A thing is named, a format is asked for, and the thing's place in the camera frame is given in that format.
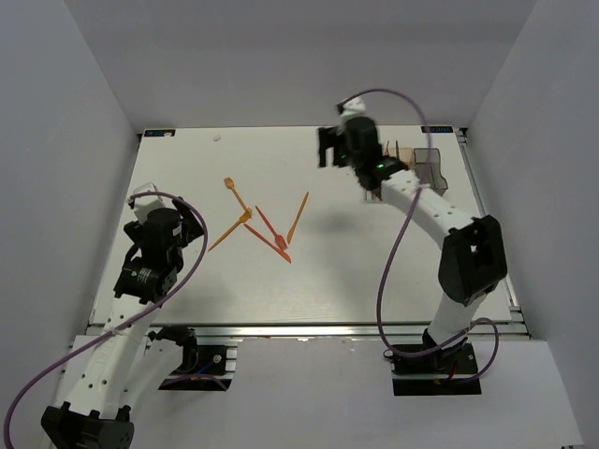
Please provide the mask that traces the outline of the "left blue table label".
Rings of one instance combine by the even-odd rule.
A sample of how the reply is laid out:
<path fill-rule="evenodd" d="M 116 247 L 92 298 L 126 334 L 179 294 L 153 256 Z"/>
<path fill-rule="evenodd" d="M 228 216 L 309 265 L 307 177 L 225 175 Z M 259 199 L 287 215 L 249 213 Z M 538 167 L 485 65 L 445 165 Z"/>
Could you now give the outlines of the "left blue table label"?
<path fill-rule="evenodd" d="M 143 133 L 143 136 L 145 138 L 168 138 L 174 137 L 175 134 L 175 129 L 146 129 Z"/>

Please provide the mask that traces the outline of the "grey plastic container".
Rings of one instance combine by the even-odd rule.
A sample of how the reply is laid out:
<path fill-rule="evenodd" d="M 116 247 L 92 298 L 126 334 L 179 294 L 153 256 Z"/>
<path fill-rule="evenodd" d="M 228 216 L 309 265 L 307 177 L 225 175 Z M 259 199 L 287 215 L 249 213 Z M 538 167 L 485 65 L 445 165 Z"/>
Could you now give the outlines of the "grey plastic container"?
<path fill-rule="evenodd" d="M 448 183 L 441 171 L 441 153 L 438 148 L 414 148 L 414 171 L 439 196 L 448 190 Z"/>

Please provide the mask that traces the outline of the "orange plastic fork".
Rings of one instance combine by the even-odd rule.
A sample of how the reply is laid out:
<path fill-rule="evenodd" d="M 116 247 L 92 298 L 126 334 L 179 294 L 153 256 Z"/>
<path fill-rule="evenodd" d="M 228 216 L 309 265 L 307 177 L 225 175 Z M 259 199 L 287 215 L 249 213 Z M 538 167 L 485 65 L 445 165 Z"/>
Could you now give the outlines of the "orange plastic fork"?
<path fill-rule="evenodd" d="M 252 218 L 253 212 L 251 209 L 247 209 L 244 213 L 238 218 L 238 220 L 227 230 L 225 231 L 209 248 L 209 252 L 212 251 L 215 247 L 217 247 L 224 239 L 226 239 L 230 234 L 232 234 L 240 225 L 245 224 Z"/>

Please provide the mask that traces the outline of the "orange plastic spoon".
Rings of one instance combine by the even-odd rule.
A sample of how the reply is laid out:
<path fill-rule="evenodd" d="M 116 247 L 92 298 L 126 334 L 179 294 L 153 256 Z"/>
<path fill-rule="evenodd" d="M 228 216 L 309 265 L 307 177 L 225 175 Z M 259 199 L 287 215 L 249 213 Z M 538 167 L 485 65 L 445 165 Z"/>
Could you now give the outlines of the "orange plastic spoon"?
<path fill-rule="evenodd" d="M 241 195 L 238 193 L 237 189 L 236 189 L 236 185 L 235 182 L 230 178 L 224 178 L 224 183 L 225 186 L 228 190 L 230 190 L 232 192 L 232 194 L 235 196 L 235 198 L 238 200 L 239 204 L 241 205 L 241 207 L 243 208 L 243 210 L 247 213 L 247 215 L 249 217 L 252 217 L 253 212 L 252 210 L 245 204 L 245 202 L 243 201 Z"/>

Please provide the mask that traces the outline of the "blue table label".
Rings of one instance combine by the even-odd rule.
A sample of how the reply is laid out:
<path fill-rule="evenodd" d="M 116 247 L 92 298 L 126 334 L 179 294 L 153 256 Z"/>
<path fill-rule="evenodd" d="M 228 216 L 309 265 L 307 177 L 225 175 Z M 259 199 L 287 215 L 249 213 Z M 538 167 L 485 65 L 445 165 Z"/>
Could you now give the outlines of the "blue table label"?
<path fill-rule="evenodd" d="M 452 126 L 449 125 L 432 125 L 432 126 L 425 126 L 422 125 L 420 127 L 421 131 L 424 134 L 427 133 L 431 133 L 431 134 L 453 134 L 454 133 L 454 129 Z"/>
<path fill-rule="evenodd" d="M 175 129 L 146 129 L 143 133 L 143 136 L 145 138 L 168 138 L 174 137 L 175 134 Z"/>

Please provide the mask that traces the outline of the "right blue table label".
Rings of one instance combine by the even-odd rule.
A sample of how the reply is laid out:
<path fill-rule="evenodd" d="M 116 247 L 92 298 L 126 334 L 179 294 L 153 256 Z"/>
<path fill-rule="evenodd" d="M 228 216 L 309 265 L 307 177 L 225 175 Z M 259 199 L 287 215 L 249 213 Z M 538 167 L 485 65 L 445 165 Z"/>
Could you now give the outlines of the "right blue table label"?
<path fill-rule="evenodd" d="M 449 125 L 432 125 L 432 126 L 425 126 L 422 125 L 420 127 L 421 131 L 424 134 L 427 133 L 431 133 L 431 134 L 453 134 L 454 133 L 454 129 L 452 126 Z"/>

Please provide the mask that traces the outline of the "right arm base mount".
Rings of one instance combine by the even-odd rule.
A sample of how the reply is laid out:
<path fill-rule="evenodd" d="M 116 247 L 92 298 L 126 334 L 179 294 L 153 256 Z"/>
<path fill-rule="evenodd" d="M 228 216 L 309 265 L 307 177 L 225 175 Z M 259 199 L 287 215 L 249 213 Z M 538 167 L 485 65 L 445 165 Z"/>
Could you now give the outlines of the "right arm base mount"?
<path fill-rule="evenodd" d="M 478 363 L 467 338 L 433 354 L 406 357 L 430 349 L 434 342 L 425 336 L 420 344 L 387 344 L 383 357 L 391 365 L 395 397 L 480 396 Z"/>

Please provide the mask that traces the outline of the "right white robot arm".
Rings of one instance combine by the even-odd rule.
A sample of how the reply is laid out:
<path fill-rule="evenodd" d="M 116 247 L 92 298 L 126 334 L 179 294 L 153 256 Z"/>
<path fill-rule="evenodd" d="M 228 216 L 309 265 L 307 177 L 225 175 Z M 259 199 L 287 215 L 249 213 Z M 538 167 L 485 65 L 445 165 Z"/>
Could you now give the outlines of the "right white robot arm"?
<path fill-rule="evenodd" d="M 378 127 L 369 117 L 317 130 L 319 166 L 333 152 L 336 167 L 351 167 L 365 190 L 405 215 L 441 251 L 437 279 L 443 295 L 426 328 L 424 365 L 442 373 L 457 360 L 482 302 L 506 277 L 507 264 L 500 223 L 492 216 L 474 217 L 438 195 L 401 159 L 384 152 Z"/>

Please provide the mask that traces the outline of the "red plastic knife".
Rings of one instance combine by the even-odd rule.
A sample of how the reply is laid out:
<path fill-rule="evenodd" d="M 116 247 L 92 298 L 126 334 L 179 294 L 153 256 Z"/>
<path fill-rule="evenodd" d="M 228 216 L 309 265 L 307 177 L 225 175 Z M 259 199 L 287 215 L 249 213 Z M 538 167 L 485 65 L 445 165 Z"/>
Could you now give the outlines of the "red plastic knife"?
<path fill-rule="evenodd" d="M 268 241 L 264 236 L 262 236 L 258 231 L 256 231 L 250 225 L 244 224 L 243 226 L 250 233 L 252 233 L 255 237 L 257 237 L 260 241 L 262 241 L 268 247 L 270 247 L 272 250 L 274 250 L 276 253 L 278 253 L 286 262 L 288 262 L 289 264 L 292 263 L 291 257 L 284 250 L 280 249 L 279 247 L 275 246 L 273 243 L 271 243 L 270 241 Z"/>

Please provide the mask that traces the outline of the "red plastic fork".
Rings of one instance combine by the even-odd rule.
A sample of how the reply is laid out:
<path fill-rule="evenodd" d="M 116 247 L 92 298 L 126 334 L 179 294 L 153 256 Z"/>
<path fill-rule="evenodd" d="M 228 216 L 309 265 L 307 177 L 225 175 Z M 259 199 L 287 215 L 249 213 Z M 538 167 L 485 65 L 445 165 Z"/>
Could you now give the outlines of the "red plastic fork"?
<path fill-rule="evenodd" d="M 274 226 L 270 223 L 270 220 L 267 218 L 267 216 L 265 215 L 265 213 L 261 210 L 261 208 L 259 206 L 256 206 L 256 210 L 257 210 L 258 214 L 260 215 L 260 217 L 262 218 L 265 225 L 267 226 L 267 228 L 269 229 L 269 231 L 272 233 L 276 245 L 281 250 L 285 251 L 287 249 L 287 243 L 286 243 L 285 238 L 274 228 Z"/>

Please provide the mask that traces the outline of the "orange plastic knife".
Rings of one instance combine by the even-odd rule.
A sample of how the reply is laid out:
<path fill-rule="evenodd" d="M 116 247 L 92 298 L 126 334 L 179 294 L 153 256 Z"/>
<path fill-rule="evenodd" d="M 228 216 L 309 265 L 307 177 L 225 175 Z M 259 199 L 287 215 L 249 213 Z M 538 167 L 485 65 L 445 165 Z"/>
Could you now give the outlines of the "orange plastic knife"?
<path fill-rule="evenodd" d="M 286 243 L 287 244 L 290 244 L 291 241 L 292 241 L 292 239 L 293 239 L 294 233 L 296 231 L 297 225 L 298 225 L 299 220 L 300 220 L 300 216 L 302 215 L 302 213 L 304 211 L 304 208 L 305 208 L 305 205 L 306 205 L 306 203 L 308 201 L 309 194 L 310 194 L 309 192 L 305 193 L 305 195 L 304 195 L 304 197 L 303 197 L 303 199 L 302 199 L 302 201 L 301 201 L 301 203 L 299 205 L 299 208 L 298 208 L 298 211 L 296 213 L 295 219 L 294 219 L 292 225 L 290 226 L 290 228 L 289 228 L 289 230 L 287 232 L 287 236 L 286 236 Z"/>

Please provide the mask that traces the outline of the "orange plastic container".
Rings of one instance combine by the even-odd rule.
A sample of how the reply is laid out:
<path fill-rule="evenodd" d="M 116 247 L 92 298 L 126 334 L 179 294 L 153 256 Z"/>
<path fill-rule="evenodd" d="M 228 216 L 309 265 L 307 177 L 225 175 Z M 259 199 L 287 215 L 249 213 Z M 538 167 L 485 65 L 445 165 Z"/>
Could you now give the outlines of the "orange plastic container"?
<path fill-rule="evenodd" d="M 390 148 L 391 157 L 395 157 L 395 148 Z M 408 165 L 409 169 L 415 168 L 414 149 L 409 147 L 400 147 L 400 159 L 404 164 Z"/>

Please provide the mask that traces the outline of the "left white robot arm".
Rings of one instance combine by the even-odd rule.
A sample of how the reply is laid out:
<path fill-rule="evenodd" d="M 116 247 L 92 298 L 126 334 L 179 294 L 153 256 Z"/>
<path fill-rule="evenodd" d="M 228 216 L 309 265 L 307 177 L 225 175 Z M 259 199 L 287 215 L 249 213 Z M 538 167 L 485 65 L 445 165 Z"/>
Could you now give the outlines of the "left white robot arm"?
<path fill-rule="evenodd" d="M 41 426 L 57 448 L 127 448 L 134 435 L 131 407 L 121 404 L 126 377 L 157 312 L 184 285 L 183 248 L 207 236 L 199 212 L 181 197 L 149 210 L 126 232 L 141 251 L 124 263 L 114 287 L 112 316 L 88 344 L 91 359 L 62 406 L 50 406 Z"/>

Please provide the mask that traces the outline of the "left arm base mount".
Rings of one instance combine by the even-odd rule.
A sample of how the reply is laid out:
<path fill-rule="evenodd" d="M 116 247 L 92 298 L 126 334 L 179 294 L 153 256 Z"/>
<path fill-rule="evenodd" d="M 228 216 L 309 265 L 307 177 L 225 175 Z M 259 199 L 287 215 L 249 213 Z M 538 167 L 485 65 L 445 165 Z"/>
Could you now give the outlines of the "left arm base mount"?
<path fill-rule="evenodd" d="M 186 326 L 165 326 L 148 334 L 151 343 L 171 341 L 177 348 L 179 365 L 160 384 L 160 390 L 227 391 L 232 380 L 226 377 L 228 347 L 200 344 L 196 332 Z"/>

